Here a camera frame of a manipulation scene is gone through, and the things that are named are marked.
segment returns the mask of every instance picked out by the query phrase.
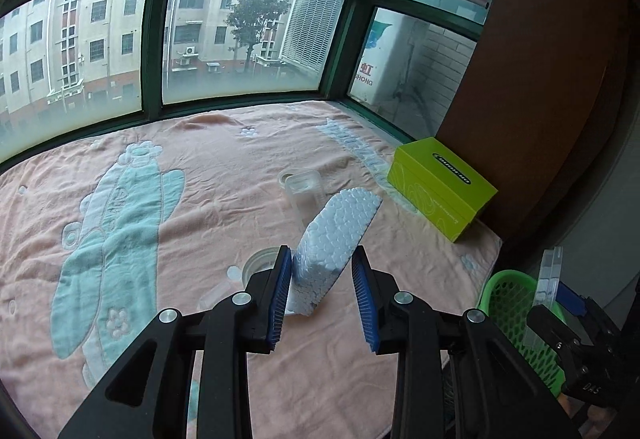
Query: white foam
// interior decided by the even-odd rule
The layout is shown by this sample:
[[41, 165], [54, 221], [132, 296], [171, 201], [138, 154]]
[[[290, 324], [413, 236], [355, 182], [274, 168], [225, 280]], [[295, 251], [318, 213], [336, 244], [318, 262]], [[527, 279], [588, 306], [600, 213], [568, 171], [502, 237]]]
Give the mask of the white foam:
[[294, 253], [288, 313], [313, 313], [349, 262], [380, 203], [380, 197], [364, 188], [342, 190], [329, 199]]

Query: teal cartoon print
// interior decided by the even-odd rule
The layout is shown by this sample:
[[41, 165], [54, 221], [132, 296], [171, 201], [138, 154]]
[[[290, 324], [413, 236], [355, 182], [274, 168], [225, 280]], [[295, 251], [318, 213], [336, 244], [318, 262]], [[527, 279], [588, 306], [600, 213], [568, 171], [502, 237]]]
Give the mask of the teal cartoon print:
[[184, 190], [182, 170], [161, 173], [161, 152], [149, 141], [127, 146], [82, 199], [82, 220], [62, 231], [72, 253], [51, 304], [51, 341], [61, 359], [81, 347], [89, 389], [158, 313], [158, 228]]

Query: clear plastic box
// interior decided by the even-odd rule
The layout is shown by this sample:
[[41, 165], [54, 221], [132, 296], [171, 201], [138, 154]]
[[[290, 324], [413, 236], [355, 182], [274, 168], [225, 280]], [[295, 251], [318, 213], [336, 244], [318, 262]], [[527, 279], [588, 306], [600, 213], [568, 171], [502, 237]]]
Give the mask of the clear plastic box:
[[[538, 286], [536, 287], [535, 295], [533, 295], [533, 304], [531, 304], [531, 307], [543, 305], [548, 310], [551, 310], [551, 306], [556, 301], [556, 294], [558, 294], [561, 269], [562, 246], [556, 245], [554, 249], [545, 249], [542, 255], [542, 262], [540, 263]], [[542, 347], [543, 341], [527, 326], [522, 344], [533, 350], [538, 350]]]
[[284, 190], [305, 229], [324, 208], [325, 195], [322, 178], [316, 170], [290, 175], [284, 181]]

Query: yellow-green box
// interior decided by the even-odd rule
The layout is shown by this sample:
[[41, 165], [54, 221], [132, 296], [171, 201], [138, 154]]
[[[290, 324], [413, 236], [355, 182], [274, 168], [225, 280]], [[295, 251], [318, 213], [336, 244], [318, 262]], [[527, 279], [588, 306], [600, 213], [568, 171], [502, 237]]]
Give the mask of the yellow-green box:
[[387, 178], [451, 242], [497, 192], [435, 138], [396, 148]]

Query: pink blanket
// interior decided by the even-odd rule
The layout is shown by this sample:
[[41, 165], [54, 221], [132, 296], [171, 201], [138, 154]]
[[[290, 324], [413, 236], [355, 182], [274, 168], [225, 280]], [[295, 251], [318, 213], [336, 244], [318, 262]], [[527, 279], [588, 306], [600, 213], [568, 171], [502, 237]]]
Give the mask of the pink blanket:
[[[43, 439], [156, 311], [194, 312], [230, 265], [296, 247], [302, 229], [276, 180], [290, 166], [318, 170], [328, 194], [383, 197], [362, 244], [401, 289], [436, 310], [475, 304], [500, 240], [475, 223], [451, 244], [379, 186], [362, 153], [316, 129], [327, 118], [392, 160], [342, 111], [304, 102], [122, 130], [0, 176], [0, 378]], [[348, 271], [311, 317], [286, 317], [276, 351], [248, 369], [256, 439], [374, 439], [391, 423], [396, 358], [369, 352]]]

